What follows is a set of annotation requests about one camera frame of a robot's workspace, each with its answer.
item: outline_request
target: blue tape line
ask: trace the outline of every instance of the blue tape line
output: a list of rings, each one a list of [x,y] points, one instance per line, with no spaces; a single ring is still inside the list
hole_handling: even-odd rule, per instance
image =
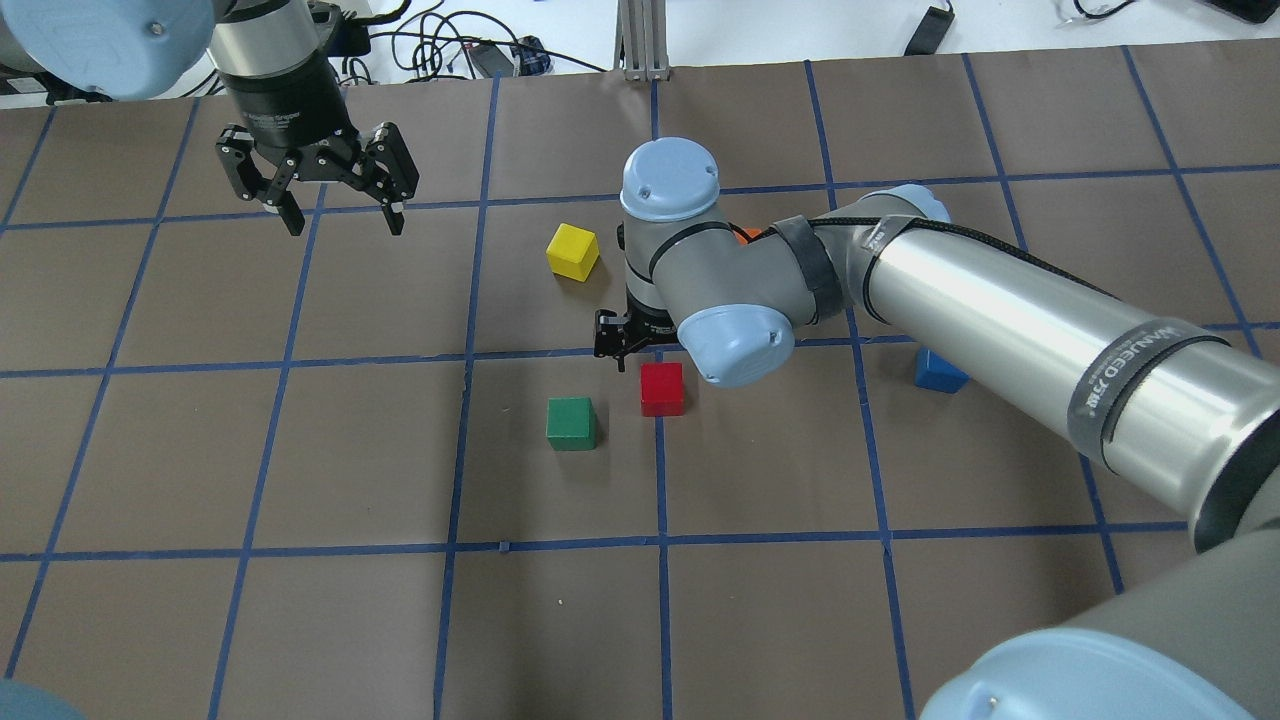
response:
[[[70,509],[72,497],[76,495],[76,484],[79,482],[81,470],[84,468],[84,456],[88,454],[88,445],[93,437],[93,428],[97,427],[97,418],[102,410],[102,400],[106,397],[106,388],[111,382],[111,369],[115,366],[115,361],[120,356],[120,346],[124,343],[124,331],[129,325],[129,318],[133,316],[133,307],[138,300],[138,290],[142,287],[142,277],[147,272],[147,265],[151,261],[151,251],[155,249],[156,243],[156,234],[160,231],[160,219],[164,218],[165,208],[169,205],[169,196],[173,193],[173,184],[178,179],[178,168],[182,165],[182,158],[187,151],[187,142],[191,140],[191,128],[196,123],[196,110],[198,108],[200,100],[193,101],[191,105],[191,113],[187,115],[187,124],[182,132],[182,140],[178,142],[178,151],[174,155],[173,167],[169,169],[169,177],[165,179],[164,193],[160,196],[160,206],[156,209],[151,232],[147,234],[147,243],[142,249],[142,258],[138,260],[138,270],[133,274],[133,286],[129,288],[129,299],[124,304],[124,313],[120,315],[120,324],[115,329],[115,340],[111,342],[111,354],[108,356],[106,368],[102,372],[102,380],[97,386],[97,395],[93,397],[93,406],[90,410],[88,421],[84,424],[84,433],[81,436],[79,447],[76,450],[76,460],[72,462],[72,471],[67,479],[67,488],[63,491],[63,497],[58,503],[58,514],[54,516],[54,525],[49,533],[49,543],[45,546],[45,556],[40,561],[40,569],[36,571],[36,582],[32,584],[31,596],[27,600],[27,607],[22,615],[22,624],[18,628],[13,650],[9,653],[9,662],[5,666],[5,678],[13,678],[18,669],[18,660],[22,656],[22,648],[27,641],[27,633],[31,630],[31,621],[36,614],[36,605],[40,602],[40,593],[45,587],[45,578],[49,574],[49,564],[52,560],[54,550],[58,547],[58,538],[63,532],[63,524],[67,521],[67,512]]]
[[[51,220],[47,223],[17,223],[12,231],[55,231],[64,228],[106,228],[114,225],[150,225],[155,218],[108,218],[102,220]]]
[[[1146,523],[1112,523],[1112,534],[1185,533],[1187,523],[1162,520]],[[899,539],[1020,538],[1042,536],[1087,536],[1097,525],[1012,525],[992,528],[915,528],[892,530]],[[616,547],[677,547],[703,544],[771,544],[819,542],[878,542],[879,530],[814,530],[796,533],[712,533],[689,536],[620,536],[511,542],[511,552],[554,552],[561,550],[608,550]],[[498,552],[498,542],[424,542],[394,544],[342,544],[302,547],[253,547],[251,557],[348,557],[367,555],[439,555],[445,552]],[[242,548],[177,548],[177,550],[105,550],[54,552],[51,562],[100,562],[116,560],[202,560],[239,557]],[[44,552],[0,553],[3,562],[40,562]]]
[[[430,555],[448,551],[448,543],[340,544],[326,547],[255,547],[251,557],[349,557],[364,555]]]
[[[298,320],[302,316],[302,299],[306,296],[307,275],[311,273],[311,256],[316,246],[316,236],[320,231],[320,219],[324,217],[324,199],[328,186],[320,187],[316,196],[316,206],[311,214],[311,228],[307,232],[306,250],[302,252],[302,266],[298,270],[298,284],[293,293],[293,311],[289,315],[289,332],[284,340],[284,359],[280,363],[280,379],[275,386],[275,400],[271,404],[271,416],[266,424],[266,439],[262,442],[262,457],[257,468],[257,482],[253,486],[253,500],[248,506],[248,519],[244,523],[244,541],[241,544],[239,562],[236,566],[236,582],[232,585],[232,600],[227,610],[227,624],[223,628],[223,642],[218,651],[218,666],[214,671],[214,689],[209,697],[209,720],[216,720],[218,708],[223,698],[223,682],[227,679],[227,662],[230,659],[232,638],[236,634],[236,620],[239,616],[239,603],[244,593],[244,575],[248,571],[248,561],[252,556],[253,536],[257,532],[257,518],[262,510],[262,493],[266,489],[266,478],[271,468],[271,452],[275,450],[275,433],[280,424],[280,413],[284,407],[284,396],[289,384],[289,369],[293,360],[293,345],[298,338]]]
[[[915,342],[915,338],[909,334],[882,334],[877,337],[858,338],[859,345],[893,345],[900,342]]]
[[[845,311],[850,337],[858,334],[858,320],[852,310]],[[897,597],[897,571],[893,566],[895,530],[888,521],[888,506],[884,501],[884,482],[881,475],[879,452],[876,443],[876,421],[872,418],[870,396],[867,392],[867,372],[860,342],[852,343],[854,379],[858,384],[858,406],[863,416],[863,436],[867,442],[867,460],[872,471],[872,495],[876,500],[877,534],[883,547],[884,588],[888,592],[888,612],[893,630],[893,652],[897,656],[897,678],[902,685],[902,707],[908,720],[915,720],[915,698],[911,692],[911,669],[906,660],[906,633],[902,629],[902,607]]]
[[[239,557],[239,550],[230,547],[191,550],[91,550],[55,552],[55,562],[100,562],[119,560],[209,560]]]
[[[721,195],[765,195],[771,192],[812,192],[814,190],[827,190],[827,183],[810,182],[804,184],[760,184],[753,187],[722,187]]]
[[[1142,99],[1142,106],[1147,110],[1147,117],[1151,119],[1151,127],[1156,131],[1156,138],[1160,140],[1160,149],[1165,152],[1165,160],[1169,163],[1169,169],[1174,174],[1174,182],[1178,184],[1178,192],[1183,195],[1183,202],[1187,204],[1187,211],[1190,213],[1192,223],[1196,224],[1196,232],[1199,234],[1201,242],[1204,245],[1204,252],[1208,255],[1208,260],[1213,265],[1213,272],[1217,273],[1217,279],[1222,284],[1222,291],[1226,293],[1228,302],[1231,304],[1231,311],[1235,313],[1235,319],[1240,323],[1240,325],[1243,325],[1240,331],[1244,333],[1244,340],[1249,343],[1249,350],[1253,352],[1254,357],[1262,357],[1262,348],[1258,347],[1258,341],[1253,337],[1253,329],[1249,327],[1249,320],[1244,316],[1244,307],[1240,305],[1240,300],[1235,295],[1235,288],[1231,287],[1231,281],[1226,277],[1226,268],[1222,265],[1222,260],[1217,256],[1213,241],[1208,236],[1208,228],[1204,225],[1204,220],[1201,218],[1199,210],[1196,209],[1196,201],[1192,199],[1192,191],[1187,187],[1187,181],[1183,178],[1181,168],[1178,167],[1178,160],[1174,159],[1174,149],[1169,145],[1169,137],[1165,136],[1165,129],[1160,126],[1160,118],[1156,117],[1156,106],[1152,105],[1151,96],[1147,95],[1147,87],[1142,83],[1142,76],[1138,73],[1138,64],[1133,60],[1133,53],[1129,51],[1128,45],[1123,45],[1120,51],[1124,54],[1124,61],[1129,67],[1129,74],[1133,77],[1133,83],[1138,88],[1138,96]]]
[[[31,149],[31,158],[27,158],[27,165],[22,169],[22,176],[18,178],[18,186],[13,188],[13,197],[9,199],[9,208],[4,211],[4,219],[0,219],[0,232],[9,227],[9,220],[13,219],[14,211],[18,209],[18,200],[22,199],[22,191],[27,190],[27,181],[31,179],[31,170],[36,167],[36,159],[40,158],[40,150],[45,146],[45,138],[49,137],[49,128],[54,124],[54,115],[58,114],[58,106],[54,105],[49,109],[49,114],[45,115],[45,124],[40,127],[40,135],[36,136],[36,145]]]
[[[865,542],[881,539],[879,530],[818,530],[801,533],[726,533],[672,536],[668,544],[769,544],[788,542]]]
[[[893,539],[1025,538],[1092,536],[1097,525],[1014,525],[1001,528],[919,528],[893,530]]]
[[[675,716],[673,685],[671,679],[671,548],[663,543],[658,548],[658,618],[662,639],[662,719]]]
[[[822,102],[818,97],[817,83],[813,79],[813,63],[805,60],[805,78],[809,82],[809,99],[813,102],[813,120],[818,131],[818,147],[822,152],[823,172],[826,177],[827,205],[836,209],[836,192],[831,174],[831,150],[827,146],[827,131],[822,122]],[[915,720],[915,701],[911,693],[911,670],[906,662],[906,634],[902,630],[902,609],[897,597],[897,573],[893,569],[893,530],[888,523],[888,511],[884,503],[884,487],[881,482],[879,456],[876,450],[876,425],[872,421],[870,402],[867,395],[867,373],[863,365],[861,345],[855,340],[858,333],[858,320],[852,309],[845,310],[845,323],[849,325],[850,347],[854,351],[854,379],[858,386],[858,406],[863,416],[863,436],[867,443],[867,457],[872,474],[872,493],[876,498],[876,528],[877,537],[883,547],[884,589],[888,596],[890,625],[893,633],[893,655],[897,659],[897,679],[902,692],[902,708],[908,720]]]
[[[662,363],[662,351],[654,351],[653,359]],[[662,717],[671,720],[675,710],[671,679],[671,571],[669,548],[667,547],[667,423],[663,418],[654,418],[653,448],[658,500],[658,628],[662,661]]]
[[[375,355],[369,357],[316,357],[312,360],[294,360],[294,368],[339,368],[352,365],[408,365],[417,363],[461,363],[465,355],[445,352],[442,355]]]
[[[818,149],[822,152],[822,177],[826,181],[827,205],[836,209],[835,178],[831,174],[831,147],[827,145],[827,124],[822,119],[822,102],[818,101],[818,82],[813,77],[813,63],[804,61],[804,77],[809,83],[809,102],[813,105],[813,122],[818,129]]]
[[[1210,168],[1179,168],[1184,176],[1206,176],[1216,173],[1266,173],[1280,170],[1280,163],[1261,165],[1215,165]]]
[[[847,337],[809,337],[797,340],[796,347],[844,347],[852,342],[852,338]]]
[[[1102,555],[1107,559],[1107,573],[1111,574],[1111,589],[1116,594],[1124,593],[1124,577],[1120,575],[1120,562],[1116,560],[1116,548],[1111,544],[1111,529],[1107,527],[1107,514],[1102,509],[1102,497],[1098,495],[1098,483],[1093,478],[1093,465],[1084,455],[1080,459],[1080,474],[1084,475],[1084,489],[1089,493],[1089,505],[1093,506],[1093,520],[1098,524],[1098,537],[1102,539]]]
[[[111,368],[113,375],[159,375],[169,373],[218,373],[227,370],[279,370],[279,360],[250,360],[242,363],[187,363],[175,365],[125,365]]]
[[[509,197],[506,200],[489,200],[485,197],[481,202],[489,208],[511,206],[511,205],[554,205],[558,202],[605,202],[608,200],[617,200],[617,193],[599,193],[599,195],[553,195],[547,197]]]
[[[475,369],[476,309],[480,297],[480,270],[484,263],[484,231],[489,213],[489,176],[493,169],[493,137],[498,123],[498,87],[500,78],[493,78],[489,92],[489,122],[485,127],[484,165],[480,173],[480,204],[476,219],[476,246],[471,258],[471,295],[467,305],[466,366],[462,375],[462,406],[458,411],[458,445],[453,459],[453,496],[449,501],[449,543],[458,541],[458,519],[462,512],[462,478],[467,456],[467,424],[471,415],[472,372]],[[453,614],[453,574],[457,555],[444,556],[444,579],[440,589],[440,626],[435,648],[435,710],[433,717],[439,720],[444,698],[445,662],[449,648],[449,620]]]
[[[479,208],[479,200],[438,200],[433,202],[406,202],[406,210],[454,210]],[[364,213],[381,213],[378,205],[352,205],[349,208],[325,208],[325,215],[352,215]]]
[[[0,380],[12,378],[74,378],[78,375],[101,375],[104,368],[65,368],[61,370],[3,370]]]
[[[1152,170],[1097,170],[1087,173],[1029,173],[1006,176],[1010,182],[1064,181],[1064,179],[1110,179],[1110,178],[1149,178],[1167,177],[1172,173],[1165,169]]]
[[[837,190],[856,190],[864,187],[891,187],[897,184],[982,184],[989,182],[1000,182],[996,176],[959,176],[959,177],[942,177],[942,178],[896,178],[896,179],[874,179],[874,181],[846,181],[832,183]]]
[[[205,213],[200,215],[174,215],[172,218],[165,218],[165,224],[169,223],[207,223],[211,220],[259,220],[264,218],[275,218],[275,213],[268,213],[266,210],[257,210],[250,213]]]
[[[462,552],[467,543],[457,543]],[[493,550],[498,550],[498,543],[492,543]],[[599,550],[604,547],[645,547],[662,544],[657,536],[623,536],[616,538],[570,538],[554,541],[516,541],[511,543],[511,552],[545,552],[552,550]]]
[[[991,129],[991,118],[987,115],[987,105],[982,101],[982,88],[978,87],[978,76],[973,72],[973,61],[969,54],[960,55],[964,61],[964,72],[969,76],[969,90],[973,91],[973,101],[978,106],[978,119],[982,120],[982,132],[987,136],[987,146],[991,149],[991,161],[996,165],[996,176],[1000,178],[1000,190],[1005,195],[1005,205],[1009,208],[1009,219],[1014,225],[1014,236],[1018,238],[1018,247],[1024,252],[1027,237],[1023,234],[1023,220],[1018,215],[1018,205],[1014,204],[1014,192],[1009,187],[1009,176],[1005,174],[1005,163],[1000,158],[1000,147],[996,145],[996,133]]]
[[[1187,530],[1187,523],[1183,521],[1111,524],[1112,533],[1185,533]]]
[[[563,347],[558,350],[502,350],[492,352],[476,352],[476,360],[525,360],[530,357],[582,357],[594,356],[595,350],[590,347]]]
[[[662,137],[662,118],[658,114],[658,81],[649,81],[649,140]]]

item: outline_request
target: red block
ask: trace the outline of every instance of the red block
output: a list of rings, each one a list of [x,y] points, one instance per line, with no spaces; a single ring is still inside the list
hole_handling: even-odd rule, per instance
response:
[[[685,414],[685,366],[680,363],[640,365],[640,413],[645,418]]]

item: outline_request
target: grid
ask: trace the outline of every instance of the grid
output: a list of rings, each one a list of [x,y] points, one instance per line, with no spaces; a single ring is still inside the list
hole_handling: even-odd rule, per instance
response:
[[[1135,177],[1172,178],[1172,181],[1178,186],[1183,201],[1185,202],[1187,211],[1190,214],[1193,219],[1196,231],[1199,236],[1201,242],[1203,243],[1204,254],[1208,256],[1213,266],[1217,279],[1221,283],[1222,291],[1225,292],[1230,302],[1231,311],[1234,313],[1235,316],[1234,323],[1210,324],[1208,325],[1210,329],[1242,333],[1243,337],[1245,338],[1249,351],[1256,356],[1262,356],[1262,348],[1260,347],[1256,334],[1261,331],[1280,329],[1280,320],[1260,322],[1245,316],[1244,307],[1242,306],[1240,300],[1228,278],[1226,269],[1219,256],[1215,242],[1210,236],[1210,231],[1197,209],[1197,204],[1194,202],[1192,192],[1188,188],[1185,177],[1199,176],[1199,174],[1221,174],[1221,173],[1274,172],[1274,170],[1280,170],[1280,164],[1180,167],[1174,158],[1174,151],[1170,146],[1170,141],[1166,137],[1166,133],[1161,124],[1161,119],[1157,117],[1152,100],[1148,96],[1144,79],[1139,73],[1138,65],[1134,61],[1132,51],[1128,47],[1124,47],[1121,51],[1128,70],[1132,76],[1133,83],[1149,117],[1151,126],[1160,141],[1161,150],[1167,161],[1166,168],[1078,172],[1078,173],[1030,173],[1030,174],[1006,173],[1001,152],[997,146],[996,133],[992,129],[992,124],[988,118],[988,111],[983,101],[983,91],[979,87],[978,76],[974,72],[974,67],[970,58],[968,55],[964,55],[963,56],[964,69],[973,94],[973,100],[978,108],[978,114],[982,122],[983,131],[986,133],[987,143],[991,152],[991,159],[995,167],[995,173],[984,176],[964,176],[964,177],[881,178],[874,181],[837,182],[835,179],[835,173],[832,169],[831,150],[828,146],[827,128],[824,124],[824,113],[822,102],[823,92],[815,78],[813,64],[805,61],[804,74],[808,82],[806,91],[812,101],[812,113],[813,113],[812,122],[814,123],[814,128],[817,131],[818,145],[819,145],[818,150],[822,156],[822,169],[824,181],[822,183],[731,187],[726,188],[723,193],[763,195],[763,193],[778,193],[778,192],[822,191],[827,196],[829,208],[835,209],[837,206],[837,191],[840,190],[874,188],[888,184],[899,184],[902,182],[922,182],[924,184],[931,184],[931,186],[982,184],[982,183],[998,184],[1001,195],[1004,196],[1004,200],[1007,205],[1007,211],[1012,222],[1012,228],[1016,241],[1023,249],[1028,249],[1028,243],[1023,232],[1021,220],[1019,217],[1019,210],[1015,204],[1012,183],[1036,182],[1036,181],[1135,178]],[[440,717],[443,706],[443,693],[445,689],[445,673],[449,660],[449,628],[454,610],[453,588],[454,588],[454,573],[456,573],[457,559],[461,553],[485,553],[485,552],[499,551],[498,542],[460,542],[458,539],[460,515],[461,515],[462,502],[466,500],[466,493],[463,487],[463,470],[466,464],[468,420],[471,410],[472,373],[475,370],[476,363],[485,363],[490,360],[531,359],[531,357],[573,357],[573,356],[591,355],[591,348],[589,347],[562,347],[562,348],[545,348],[545,350],[494,351],[494,352],[476,351],[475,347],[476,313],[477,313],[479,293],[480,293],[480,279],[481,279],[480,270],[485,258],[484,245],[485,245],[485,222],[488,211],[490,208],[497,208],[497,206],[564,204],[564,202],[609,202],[613,201],[614,199],[613,195],[604,195],[604,193],[576,195],[576,196],[540,196],[540,197],[521,197],[521,199],[492,199],[489,196],[489,190],[490,190],[490,173],[493,164],[494,133],[498,117],[499,86],[500,81],[497,79],[493,81],[489,92],[489,108],[488,108],[488,117],[485,126],[486,129],[485,129],[485,145],[484,145],[484,167],[483,167],[479,197],[476,200],[470,200],[470,201],[412,202],[407,205],[410,209],[466,208],[466,209],[475,209],[477,213],[475,250],[474,250],[471,275],[470,275],[470,304],[468,304],[467,323],[466,323],[465,351],[462,354],[439,354],[430,356],[403,355],[403,356],[362,356],[362,357],[326,357],[326,359],[293,357],[293,346],[298,333],[298,323],[306,295],[312,251],[316,246],[317,232],[323,224],[324,218],[328,215],[337,215],[346,213],[378,211],[376,208],[326,208],[325,206],[326,191],[323,188],[317,197],[315,209],[307,213],[310,215],[308,218],[310,224],[307,229],[308,234],[306,240],[306,249],[303,251],[301,272],[297,279],[288,336],[284,345],[284,352],[280,360],[244,361],[244,363],[169,364],[169,365],[118,365],[118,356],[120,352],[120,346],[124,341],[125,329],[129,324],[131,315],[133,314],[134,304],[138,296],[138,290],[142,286],[143,277],[147,272],[152,249],[155,247],[156,243],[156,236],[161,225],[168,223],[184,223],[184,222],[210,220],[210,219],[266,218],[270,215],[268,215],[266,213],[237,213],[237,214],[201,214],[201,215],[170,217],[165,213],[170,193],[173,192],[174,182],[178,178],[178,173],[188,142],[191,140],[192,127],[200,111],[201,101],[197,99],[196,101],[192,102],[191,113],[187,119],[182,141],[179,143],[177,156],[174,158],[169,172],[164,195],[154,217],[104,219],[104,220],[12,223],[10,220],[13,219],[14,211],[19,204],[19,200],[22,199],[22,193],[27,186],[27,181],[31,176],[31,172],[36,165],[36,160],[41,150],[44,149],[45,140],[49,135],[50,127],[52,126],[54,118],[58,114],[58,109],[54,109],[49,113],[44,123],[44,127],[41,129],[40,137],[36,141],[32,155],[27,161],[22,178],[18,182],[14,197],[5,211],[4,222],[0,223],[0,237],[3,237],[4,232],[9,229],[108,227],[108,225],[150,225],[151,229],[146,246],[142,251],[141,261],[138,263],[137,266],[137,273],[133,279],[128,302],[125,304],[123,316],[120,318],[119,327],[115,333],[115,340],[111,346],[109,360],[106,361],[105,365],[88,366],[88,368],[55,368],[55,369],[0,372],[0,379],[77,377],[77,375],[101,378],[92,404],[92,409],[90,411],[90,418],[84,427],[84,432],[76,455],[76,460],[72,466],[70,477],[68,478],[67,487],[58,509],[58,514],[54,519],[52,532],[49,537],[49,542],[44,552],[0,555],[0,564],[36,564],[36,566],[38,568],[36,571],[33,587],[31,589],[29,601],[27,603],[26,612],[23,615],[22,624],[17,634],[17,639],[14,642],[13,651],[8,659],[8,665],[5,670],[6,678],[13,678],[17,669],[19,667],[19,662],[22,660],[22,653],[23,653],[23,646],[28,630],[31,628],[32,619],[36,614],[37,607],[40,606],[42,587],[45,584],[49,569],[52,564],[86,562],[86,561],[96,562],[96,561],[113,561],[113,560],[175,560],[175,559],[236,560],[237,570],[236,570],[234,587],[232,591],[230,605],[227,612],[225,629],[223,632],[220,652],[218,656],[216,675],[212,685],[214,689],[210,697],[209,711],[207,711],[207,716],[210,719],[214,719],[219,716],[219,708],[223,693],[223,680],[227,674],[228,660],[232,651],[232,641],[237,632],[238,610],[239,610],[242,592],[244,588],[244,578],[251,559],[376,556],[376,555],[438,555],[443,557],[443,592],[440,597],[439,634],[438,634],[439,639],[435,652],[436,669],[435,669],[435,678],[433,687],[434,687],[434,701],[435,701],[435,717]],[[663,91],[659,87],[659,85],[657,83],[652,85],[649,95],[652,137],[660,136],[659,105],[662,102],[662,95]],[[668,557],[669,548],[672,547],[698,546],[698,544],[741,544],[741,543],[844,543],[844,542],[876,543],[878,542],[883,547],[883,553],[882,553],[883,574],[887,589],[890,621],[892,625],[892,639],[897,662],[897,675],[901,685],[902,706],[905,716],[909,719],[914,719],[918,714],[918,708],[923,706],[923,701],[927,698],[918,697],[913,692],[913,685],[911,685],[911,673],[908,662],[909,647],[906,641],[906,633],[904,629],[904,616],[900,607],[901,602],[899,597],[899,579],[895,568],[893,543],[896,541],[943,539],[943,538],[1002,538],[1002,537],[1028,537],[1028,536],[1096,536],[1100,538],[1103,547],[1106,566],[1110,573],[1114,591],[1116,593],[1120,593],[1124,592],[1125,582],[1121,575],[1120,565],[1116,559],[1116,552],[1112,547],[1114,537],[1120,534],[1133,534],[1133,533],[1176,533],[1176,532],[1184,532],[1187,529],[1185,524],[1180,521],[1137,521],[1137,523],[1108,521],[1103,511],[1103,503],[1100,498],[1100,492],[1094,480],[1093,470],[1088,464],[1088,461],[1085,461],[1083,457],[1080,459],[1080,480],[1085,484],[1088,498],[1092,505],[1094,515],[1093,523],[1064,524],[1064,525],[1032,525],[1032,527],[974,527],[974,528],[929,528],[929,529],[895,528],[891,523],[891,509],[887,506],[884,497],[884,487],[881,475],[881,460],[878,456],[878,447],[877,447],[876,421],[872,415],[872,402],[868,393],[868,380],[867,380],[865,363],[863,359],[863,351],[868,346],[911,342],[911,338],[901,334],[890,334],[890,336],[863,334],[859,331],[858,319],[852,311],[846,313],[846,323],[849,328],[849,338],[801,340],[797,342],[797,346],[801,348],[832,347],[832,346],[850,348],[852,356],[854,375],[856,378],[856,398],[859,402],[859,411],[861,415],[863,429],[864,429],[863,439],[865,442],[867,454],[870,462],[870,478],[873,484],[872,491],[876,506],[874,507],[876,529],[846,530],[846,532],[828,530],[828,532],[713,533],[713,534],[669,533],[668,507],[667,507],[667,428],[664,420],[659,418],[654,423],[654,438],[653,438],[654,457],[657,466],[657,477],[654,478],[654,482],[657,484],[657,502],[658,502],[657,528],[654,533],[644,536],[623,536],[623,537],[515,541],[509,543],[511,552],[540,552],[540,551],[579,550],[579,548],[618,548],[618,547],[652,547],[652,546],[655,546],[658,548],[662,708],[663,708],[663,716],[667,719],[675,716],[673,696],[675,693],[678,692],[678,683],[680,683],[678,678],[673,678],[673,670],[672,670],[671,579],[669,579],[669,557]],[[664,354],[678,350],[680,348],[676,346],[663,346],[653,348],[648,355],[650,355],[655,360],[662,360],[664,357]],[[271,464],[273,447],[275,442],[276,429],[280,420],[282,406],[284,402],[291,372],[298,368],[323,368],[323,366],[343,366],[343,365],[394,365],[394,364],[424,364],[424,363],[461,364],[463,369],[463,389],[461,398],[461,411],[458,416],[457,448],[454,455],[453,488],[452,488],[452,502],[449,510],[447,542],[410,543],[410,544],[337,546],[337,547],[334,546],[261,547],[256,544],[255,530],[257,525],[257,516],[268,480],[268,470]],[[67,518],[68,509],[72,503],[77,480],[81,469],[84,464],[84,457],[90,446],[90,441],[95,432],[99,411],[102,406],[104,397],[106,396],[108,387],[111,383],[113,378],[122,375],[138,375],[138,374],[206,373],[206,372],[219,372],[219,370],[275,370],[279,373],[276,389],[274,395],[274,404],[271,406],[270,419],[268,423],[266,437],[262,443],[262,454],[257,471],[257,482],[252,495],[250,514],[246,520],[243,543],[239,547],[160,550],[160,551],[58,550],[59,536],[64,520]]]

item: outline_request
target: green block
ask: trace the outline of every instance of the green block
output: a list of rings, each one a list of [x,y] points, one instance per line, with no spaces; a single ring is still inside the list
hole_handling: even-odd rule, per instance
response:
[[[590,397],[547,401],[547,439],[556,450],[595,450],[595,413]]]

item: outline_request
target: black strap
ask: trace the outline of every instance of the black strap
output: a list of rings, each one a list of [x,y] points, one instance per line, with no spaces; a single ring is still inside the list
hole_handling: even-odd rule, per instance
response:
[[[1080,375],[1068,406],[1071,443],[1103,465],[1103,446],[1115,437],[1129,397],[1166,357],[1197,342],[1228,342],[1185,320],[1156,318],[1121,334]]]
[[[845,293],[840,290],[840,277],[831,265],[827,247],[813,232],[813,225],[804,215],[778,220],[771,228],[781,237],[804,275],[805,287],[813,295],[813,318],[809,324],[817,324],[822,318],[829,318],[845,309]]]
[[[653,282],[653,269],[658,266],[658,260],[660,260],[662,256],[666,255],[667,251],[671,250],[672,247],[675,247],[680,241],[682,241],[682,240],[685,240],[687,237],[695,236],[695,234],[698,234],[700,232],[704,232],[704,231],[727,231],[727,232],[733,232],[733,228],[730,227],[728,223],[721,223],[721,222],[705,222],[705,223],[696,223],[696,224],[689,225],[687,228],[685,228],[685,229],[677,232],[676,234],[668,237],[666,242],[663,242],[662,245],[658,246],[658,250],[654,250],[653,258],[649,259],[649,275],[648,277],[641,275],[639,272],[636,273],[636,277],[640,278],[640,279],[643,279],[643,281],[645,281],[645,282],[648,282],[648,283],[652,283]]]

